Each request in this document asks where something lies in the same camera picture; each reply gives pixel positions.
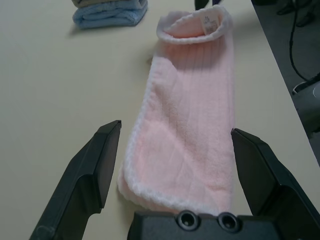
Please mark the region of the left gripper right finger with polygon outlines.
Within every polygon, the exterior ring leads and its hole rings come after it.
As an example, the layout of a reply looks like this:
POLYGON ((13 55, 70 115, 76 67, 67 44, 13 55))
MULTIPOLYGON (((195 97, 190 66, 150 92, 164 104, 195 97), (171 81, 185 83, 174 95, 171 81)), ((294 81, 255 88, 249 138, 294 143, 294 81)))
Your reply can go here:
POLYGON ((237 176, 263 237, 318 240, 320 214, 293 174, 259 137, 238 128, 231 131, 237 176))

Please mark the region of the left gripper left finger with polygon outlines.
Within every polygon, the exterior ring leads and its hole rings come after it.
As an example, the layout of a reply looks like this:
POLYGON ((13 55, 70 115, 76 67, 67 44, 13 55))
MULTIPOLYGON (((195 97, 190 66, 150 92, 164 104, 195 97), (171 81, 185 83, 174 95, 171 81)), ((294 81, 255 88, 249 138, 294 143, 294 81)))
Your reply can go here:
POLYGON ((30 239, 81 240, 88 220, 105 207, 122 122, 101 126, 70 160, 30 239))

